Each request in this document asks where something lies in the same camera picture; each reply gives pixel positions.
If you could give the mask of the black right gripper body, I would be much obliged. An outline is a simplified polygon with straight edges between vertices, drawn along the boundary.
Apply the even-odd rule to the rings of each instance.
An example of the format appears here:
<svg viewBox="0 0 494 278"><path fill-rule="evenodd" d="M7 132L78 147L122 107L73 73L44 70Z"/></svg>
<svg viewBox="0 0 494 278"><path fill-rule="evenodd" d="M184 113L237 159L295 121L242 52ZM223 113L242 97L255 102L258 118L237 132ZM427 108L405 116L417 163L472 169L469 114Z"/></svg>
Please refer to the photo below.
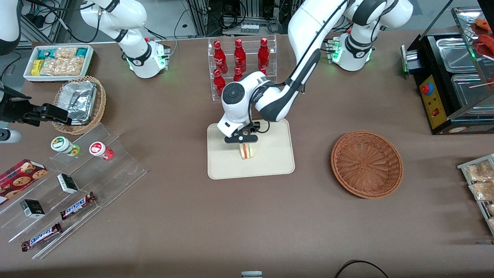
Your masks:
<svg viewBox="0 0 494 278"><path fill-rule="evenodd" d="M7 86L1 86L0 120L8 123L22 123L24 114L32 112L32 97L26 96Z"/></svg>

